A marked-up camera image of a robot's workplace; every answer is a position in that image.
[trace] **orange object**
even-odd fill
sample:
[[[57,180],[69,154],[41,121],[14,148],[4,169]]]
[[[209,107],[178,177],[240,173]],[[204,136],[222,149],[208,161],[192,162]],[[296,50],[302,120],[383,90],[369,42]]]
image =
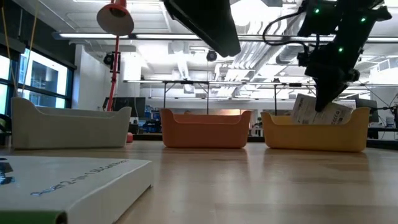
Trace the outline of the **orange object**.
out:
[[[248,142],[251,111],[237,116],[173,114],[160,111],[167,147],[242,148]]]
[[[126,139],[126,142],[127,142],[127,143],[131,143],[131,142],[132,142],[132,139],[133,139],[133,135],[132,135],[132,133],[127,133],[127,139]]]
[[[266,144],[276,149],[360,152],[366,148],[369,108],[358,108],[341,125],[294,124],[290,116],[261,113]]]

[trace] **storage bin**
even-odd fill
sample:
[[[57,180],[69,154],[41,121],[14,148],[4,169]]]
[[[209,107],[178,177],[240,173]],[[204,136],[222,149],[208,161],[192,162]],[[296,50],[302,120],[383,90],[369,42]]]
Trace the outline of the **storage bin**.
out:
[[[123,147],[131,108],[118,112],[36,107],[12,99],[12,144],[16,149]]]
[[[294,124],[290,116],[261,113],[267,146],[275,149],[305,149],[360,152],[366,148],[369,108],[358,108],[341,125]]]
[[[173,114],[160,111],[167,147],[242,148],[248,142],[251,111],[237,116]]]

